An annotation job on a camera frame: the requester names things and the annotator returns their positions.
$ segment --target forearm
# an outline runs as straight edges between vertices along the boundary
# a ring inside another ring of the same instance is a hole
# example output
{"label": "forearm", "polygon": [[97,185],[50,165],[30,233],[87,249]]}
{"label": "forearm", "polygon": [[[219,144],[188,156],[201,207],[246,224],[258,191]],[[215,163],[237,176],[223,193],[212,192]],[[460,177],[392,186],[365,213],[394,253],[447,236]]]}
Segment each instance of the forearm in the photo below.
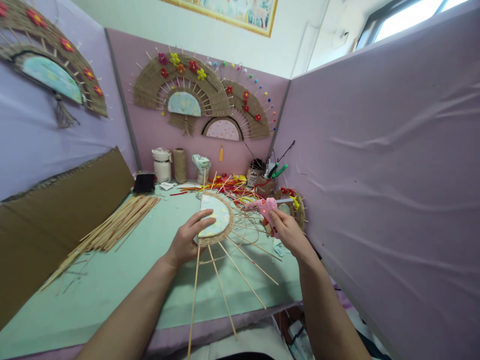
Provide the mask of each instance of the forearm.
{"label": "forearm", "polygon": [[83,347],[77,359],[140,359],[177,270],[161,257]]}
{"label": "forearm", "polygon": [[316,359],[371,359],[312,249],[298,259],[308,337]]}

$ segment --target gold frame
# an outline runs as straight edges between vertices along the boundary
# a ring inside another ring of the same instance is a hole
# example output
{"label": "gold frame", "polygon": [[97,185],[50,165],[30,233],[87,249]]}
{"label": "gold frame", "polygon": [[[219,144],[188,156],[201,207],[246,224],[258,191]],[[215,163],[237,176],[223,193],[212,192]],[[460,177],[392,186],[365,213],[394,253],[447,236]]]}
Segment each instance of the gold frame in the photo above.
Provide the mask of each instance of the gold frame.
{"label": "gold frame", "polygon": [[194,5],[194,4],[185,3],[183,0],[160,0],[160,1],[164,2],[164,3],[167,3],[167,4],[175,5],[176,7],[179,7],[179,8],[182,8],[182,9],[190,10],[194,13],[201,14],[201,15],[204,15],[206,17],[209,17],[209,18],[212,18],[212,19],[215,19],[215,20],[220,20],[221,22],[224,22],[226,24],[236,26],[237,28],[246,29],[248,31],[251,31],[253,33],[265,36],[267,38],[270,38],[272,36],[272,29],[274,27],[275,13],[277,11],[277,3],[278,3],[278,0],[271,0],[273,2],[273,8],[271,10],[271,21],[269,21],[269,23],[271,23],[271,25],[270,24],[268,25],[268,28],[269,28],[268,30],[263,30],[263,29],[259,28],[258,26],[255,26],[255,25],[252,25],[252,24],[249,24],[249,23],[245,23],[245,22],[241,22],[241,21],[238,21],[238,20],[223,16],[223,15],[220,15],[220,14],[212,12],[210,10],[200,8],[200,7],[198,7],[197,5]]}

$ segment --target left hand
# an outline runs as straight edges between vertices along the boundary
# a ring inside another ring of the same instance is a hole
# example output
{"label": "left hand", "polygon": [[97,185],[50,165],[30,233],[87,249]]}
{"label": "left hand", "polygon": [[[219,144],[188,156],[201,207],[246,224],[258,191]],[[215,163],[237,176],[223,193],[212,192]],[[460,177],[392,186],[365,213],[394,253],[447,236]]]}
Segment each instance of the left hand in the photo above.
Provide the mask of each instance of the left hand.
{"label": "left hand", "polygon": [[195,243],[194,237],[217,221],[214,217],[203,219],[213,212],[213,209],[199,211],[178,228],[170,248],[163,256],[169,265],[178,270],[183,264],[197,258],[199,246]]}

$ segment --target table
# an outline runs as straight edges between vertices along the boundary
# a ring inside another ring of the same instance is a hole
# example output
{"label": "table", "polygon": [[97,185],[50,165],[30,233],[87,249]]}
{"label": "table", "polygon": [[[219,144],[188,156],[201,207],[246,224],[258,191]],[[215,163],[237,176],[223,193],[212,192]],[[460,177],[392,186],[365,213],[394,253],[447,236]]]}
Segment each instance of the table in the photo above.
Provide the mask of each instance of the table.
{"label": "table", "polygon": [[[199,210],[200,201],[193,193],[170,196],[179,192],[176,188],[169,191],[157,188],[155,193],[165,197],[117,252],[118,245],[108,253],[82,255],[78,264],[65,274],[63,282],[59,278],[44,292],[33,295],[0,332],[0,359],[87,342],[167,251],[178,227]],[[235,232],[250,241],[258,236],[256,244],[272,252],[272,239],[266,234],[242,227],[237,230]],[[223,245],[229,252],[235,249],[228,240],[223,241]],[[232,259],[265,306],[290,304],[302,298],[299,270],[291,254],[285,254],[280,262],[252,245],[242,245],[241,249],[279,283],[279,286],[274,284],[240,251],[232,252]],[[215,263],[232,315],[262,308],[227,257]],[[157,330],[190,324],[195,266],[195,262],[187,263],[178,272],[161,310]],[[211,321],[227,315],[213,265],[203,264],[198,271],[194,321]]]}

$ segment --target white jar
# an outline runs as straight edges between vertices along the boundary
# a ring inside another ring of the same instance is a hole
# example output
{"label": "white jar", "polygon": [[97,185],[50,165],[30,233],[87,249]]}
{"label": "white jar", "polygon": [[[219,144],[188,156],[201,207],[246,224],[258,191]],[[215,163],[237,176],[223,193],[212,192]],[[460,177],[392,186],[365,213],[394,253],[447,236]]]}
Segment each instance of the white jar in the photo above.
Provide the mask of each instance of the white jar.
{"label": "white jar", "polygon": [[151,151],[153,154],[153,168],[159,183],[172,181],[172,154],[170,151],[159,147]]}

